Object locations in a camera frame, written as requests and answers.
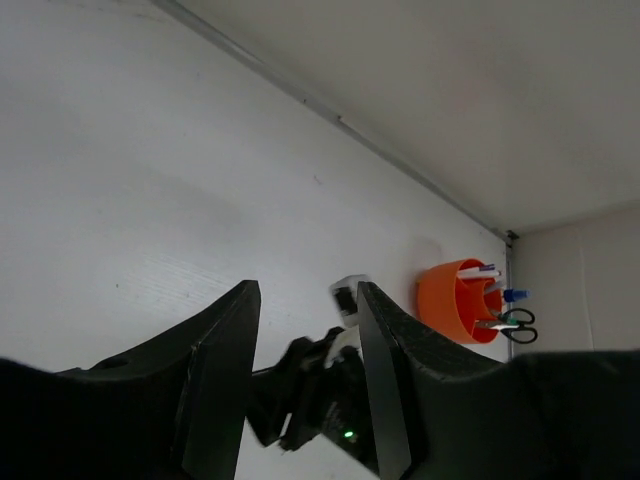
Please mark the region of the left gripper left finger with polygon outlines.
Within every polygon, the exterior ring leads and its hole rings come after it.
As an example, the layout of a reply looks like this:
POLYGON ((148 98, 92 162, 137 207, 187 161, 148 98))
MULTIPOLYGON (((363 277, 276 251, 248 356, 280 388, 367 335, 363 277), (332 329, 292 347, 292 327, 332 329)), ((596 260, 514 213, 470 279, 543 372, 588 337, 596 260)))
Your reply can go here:
POLYGON ((261 293, 244 280, 200 313, 90 369, 1 362, 5 479, 231 479, 261 293))

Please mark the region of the white marker red cap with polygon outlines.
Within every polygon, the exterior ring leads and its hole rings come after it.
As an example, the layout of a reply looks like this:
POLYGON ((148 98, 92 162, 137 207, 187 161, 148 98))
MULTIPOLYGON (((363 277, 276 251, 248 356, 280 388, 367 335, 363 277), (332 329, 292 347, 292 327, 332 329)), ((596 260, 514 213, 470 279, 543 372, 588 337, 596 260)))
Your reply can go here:
POLYGON ((495 270, 492 272, 488 272, 486 275, 462 275, 457 272, 457 277, 461 280, 475 280, 475 279, 483 279, 483 278, 499 278, 502 276, 502 272, 500 270, 495 270))

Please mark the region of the black handled scissors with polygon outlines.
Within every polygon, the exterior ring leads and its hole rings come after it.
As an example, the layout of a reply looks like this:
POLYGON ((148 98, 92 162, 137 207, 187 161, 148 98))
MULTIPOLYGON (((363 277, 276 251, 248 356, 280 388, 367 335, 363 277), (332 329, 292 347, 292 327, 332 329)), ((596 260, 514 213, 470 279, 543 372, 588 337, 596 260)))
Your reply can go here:
POLYGON ((493 317, 490 320, 478 320, 475 328, 498 331, 508 340, 520 345, 531 344, 538 339, 539 334, 534 327, 536 316, 533 312, 525 308, 512 308, 502 313, 507 317, 506 323, 498 322, 493 317))

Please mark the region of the white pen purple cap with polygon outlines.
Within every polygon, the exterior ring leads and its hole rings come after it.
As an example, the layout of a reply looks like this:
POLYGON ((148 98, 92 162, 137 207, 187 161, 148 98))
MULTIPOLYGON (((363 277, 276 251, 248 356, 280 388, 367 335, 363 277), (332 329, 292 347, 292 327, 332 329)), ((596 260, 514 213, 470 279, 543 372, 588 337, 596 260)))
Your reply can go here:
POLYGON ((488 264, 488 265, 481 265, 481 266, 460 269, 458 273, 462 275, 475 275, 475 274, 486 275, 488 272, 492 272, 495 270, 496 268, 494 264, 488 264))

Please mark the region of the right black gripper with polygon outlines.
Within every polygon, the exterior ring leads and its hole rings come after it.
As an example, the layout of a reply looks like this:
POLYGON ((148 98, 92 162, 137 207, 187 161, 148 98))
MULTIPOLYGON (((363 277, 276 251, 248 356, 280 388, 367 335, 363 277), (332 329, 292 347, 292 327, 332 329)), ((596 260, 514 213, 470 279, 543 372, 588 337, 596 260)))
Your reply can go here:
POLYGON ((273 366, 254 371, 247 420, 258 442, 297 451, 324 436, 372 473, 379 471, 355 328, 293 340, 273 366))

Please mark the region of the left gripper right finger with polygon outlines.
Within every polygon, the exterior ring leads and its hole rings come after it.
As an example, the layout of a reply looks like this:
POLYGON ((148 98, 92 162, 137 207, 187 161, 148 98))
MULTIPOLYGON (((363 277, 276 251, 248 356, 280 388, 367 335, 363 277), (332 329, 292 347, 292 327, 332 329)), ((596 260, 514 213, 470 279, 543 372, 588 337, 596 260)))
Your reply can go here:
POLYGON ((359 285, 383 479, 635 479, 639 354, 520 355, 501 363, 359 285))

